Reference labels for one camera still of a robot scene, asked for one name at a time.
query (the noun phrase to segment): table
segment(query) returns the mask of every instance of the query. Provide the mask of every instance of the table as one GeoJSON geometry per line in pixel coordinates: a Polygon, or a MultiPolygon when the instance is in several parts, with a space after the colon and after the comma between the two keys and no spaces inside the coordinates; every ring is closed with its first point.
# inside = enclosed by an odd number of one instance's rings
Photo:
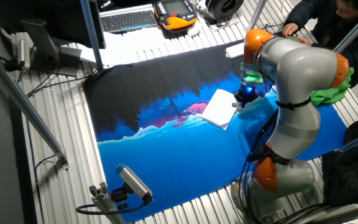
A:
{"type": "MultiPolygon", "coordinates": [[[[283,21],[280,13],[281,3],[279,0],[269,0],[257,26],[263,27],[266,24],[281,23],[283,21]]],[[[256,0],[246,1],[243,4],[237,12],[240,20],[238,24],[213,32],[200,19],[202,22],[200,35],[192,38],[187,35],[173,34],[171,39],[165,40],[164,47],[156,48],[151,46],[150,49],[142,47],[140,50],[136,50],[135,54],[137,56],[133,58],[133,62],[242,40],[245,36],[244,28],[247,27],[256,4],[256,0]]],[[[290,10],[291,5],[284,2],[284,14],[288,14],[290,10]]],[[[300,35],[310,40],[313,39],[311,34],[305,30],[302,30],[300,35]]],[[[70,44],[69,47],[77,48],[78,46],[70,44]]],[[[84,77],[90,73],[91,69],[94,69],[91,64],[85,62],[82,63],[81,68],[78,71],[78,77],[84,77]]],[[[45,78],[47,78],[46,74],[24,75],[20,86],[25,93],[28,93],[45,78]]],[[[73,79],[72,77],[51,75],[48,82],[54,84],[73,79]]],[[[40,212],[42,208],[46,223],[109,223],[104,216],[86,216],[75,212],[77,206],[91,203],[88,187],[90,185],[98,186],[100,182],[105,181],[90,112],[81,82],[70,82],[53,86],[51,89],[44,89],[30,100],[59,144],[64,148],[70,165],[68,170],[55,167],[55,164],[58,164],[56,158],[49,159],[48,161],[50,162],[40,165],[36,175],[40,182],[41,202],[39,202],[35,190],[35,174],[33,169],[30,169],[38,221],[42,222],[40,212]]],[[[358,100],[350,90],[346,93],[346,97],[336,103],[334,107],[346,125],[350,125],[357,120],[358,100]]],[[[34,164],[42,159],[52,156],[53,152],[31,124],[27,127],[25,119],[24,130],[29,164],[30,167],[34,167],[34,164]]],[[[322,201],[321,160],[314,159],[309,163],[316,176],[313,189],[315,197],[310,198],[306,193],[298,193],[283,198],[283,210],[278,212],[278,216],[289,215],[303,207],[307,207],[309,203],[322,201]]],[[[157,213],[136,223],[241,223],[241,214],[236,210],[231,200],[230,189],[230,185],[224,186],[215,192],[157,213]]]]}

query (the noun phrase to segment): blue fabric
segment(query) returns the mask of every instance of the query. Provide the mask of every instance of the blue fabric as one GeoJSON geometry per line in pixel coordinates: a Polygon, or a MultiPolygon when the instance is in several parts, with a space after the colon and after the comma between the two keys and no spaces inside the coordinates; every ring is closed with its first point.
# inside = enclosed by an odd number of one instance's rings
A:
{"type": "MultiPolygon", "coordinates": [[[[226,131],[200,118],[218,88],[234,93],[239,84],[240,80],[231,75],[213,86],[201,86],[197,95],[189,91],[159,99],[141,111],[138,118],[144,128],[138,132],[131,133],[122,123],[115,133],[98,136],[109,189],[122,186],[116,166],[126,164],[153,191],[155,202],[138,212],[124,214],[125,221],[143,219],[210,193],[239,177],[257,131],[277,109],[277,97],[269,93],[248,104],[241,114],[233,117],[226,131]],[[182,110],[181,115],[168,119],[167,108],[182,110]],[[151,120],[153,124],[149,126],[142,124],[151,120]],[[118,140],[101,140],[114,138],[118,140]]],[[[342,146],[346,126],[336,110],[332,106],[318,110],[321,114],[318,138],[299,159],[314,159],[342,146]]],[[[133,194],[126,203],[133,208],[142,201],[133,194]]]]}

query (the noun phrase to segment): black bag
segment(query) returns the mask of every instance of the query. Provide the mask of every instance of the black bag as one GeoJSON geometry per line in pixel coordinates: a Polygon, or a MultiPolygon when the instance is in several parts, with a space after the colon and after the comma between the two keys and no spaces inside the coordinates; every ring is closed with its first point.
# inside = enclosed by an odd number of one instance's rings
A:
{"type": "MultiPolygon", "coordinates": [[[[358,121],[348,127],[344,144],[358,137],[358,121]]],[[[323,155],[324,202],[331,206],[358,203],[358,147],[323,155]]]]}

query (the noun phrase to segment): keyboard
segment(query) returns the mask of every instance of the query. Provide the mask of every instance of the keyboard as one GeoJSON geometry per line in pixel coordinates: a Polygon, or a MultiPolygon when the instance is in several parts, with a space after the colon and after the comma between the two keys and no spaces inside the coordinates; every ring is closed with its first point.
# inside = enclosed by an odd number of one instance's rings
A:
{"type": "Polygon", "coordinates": [[[105,32],[124,32],[157,25],[152,10],[106,16],[101,18],[101,22],[105,32]]]}

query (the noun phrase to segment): orange device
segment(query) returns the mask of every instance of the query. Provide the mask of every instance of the orange device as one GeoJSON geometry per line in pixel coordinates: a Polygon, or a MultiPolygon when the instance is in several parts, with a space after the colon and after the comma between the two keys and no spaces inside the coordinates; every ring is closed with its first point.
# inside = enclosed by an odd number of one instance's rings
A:
{"type": "Polygon", "coordinates": [[[197,11],[187,0],[166,0],[154,4],[158,23],[171,32],[187,30],[197,21],[197,11]]]}

